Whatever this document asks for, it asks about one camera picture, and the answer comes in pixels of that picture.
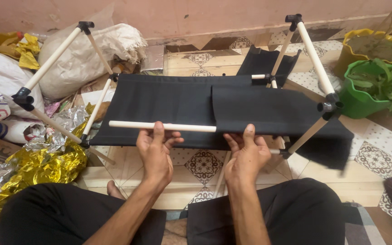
person's right hand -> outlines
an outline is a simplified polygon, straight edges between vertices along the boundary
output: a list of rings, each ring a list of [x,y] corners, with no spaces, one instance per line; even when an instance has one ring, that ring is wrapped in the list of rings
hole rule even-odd
[[[231,147],[231,160],[225,167],[228,186],[254,185],[259,170],[270,160],[271,154],[263,136],[255,136],[255,126],[248,124],[243,136],[223,135]]]

bare foot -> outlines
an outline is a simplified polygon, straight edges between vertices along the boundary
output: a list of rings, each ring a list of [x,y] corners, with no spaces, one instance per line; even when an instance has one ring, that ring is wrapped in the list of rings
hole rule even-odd
[[[120,193],[119,188],[117,188],[117,186],[115,185],[114,181],[109,181],[107,183],[107,194],[109,196],[125,200],[122,193]]]

wall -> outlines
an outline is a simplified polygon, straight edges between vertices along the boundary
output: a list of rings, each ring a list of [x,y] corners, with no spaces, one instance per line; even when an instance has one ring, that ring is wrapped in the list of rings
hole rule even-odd
[[[0,0],[0,32],[62,29],[112,2]],[[391,9],[392,0],[118,0],[113,19],[154,38],[272,26],[283,24],[286,14],[301,13],[306,22],[386,14]]]

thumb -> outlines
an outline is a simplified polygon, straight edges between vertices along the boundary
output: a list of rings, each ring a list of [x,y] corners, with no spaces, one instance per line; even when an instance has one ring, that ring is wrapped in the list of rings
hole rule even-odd
[[[253,124],[248,124],[243,133],[243,141],[245,147],[250,147],[255,145],[255,126]]]
[[[154,140],[152,141],[153,144],[161,145],[163,144],[164,139],[164,126],[162,122],[155,122],[154,126]]]

person's left hand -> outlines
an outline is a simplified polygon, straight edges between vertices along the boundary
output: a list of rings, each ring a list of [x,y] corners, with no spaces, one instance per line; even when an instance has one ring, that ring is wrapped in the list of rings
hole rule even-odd
[[[182,143],[178,131],[164,131],[162,122],[155,122],[153,130],[140,129],[137,147],[145,167],[143,179],[153,181],[159,187],[166,187],[173,174],[170,149],[176,143]]]

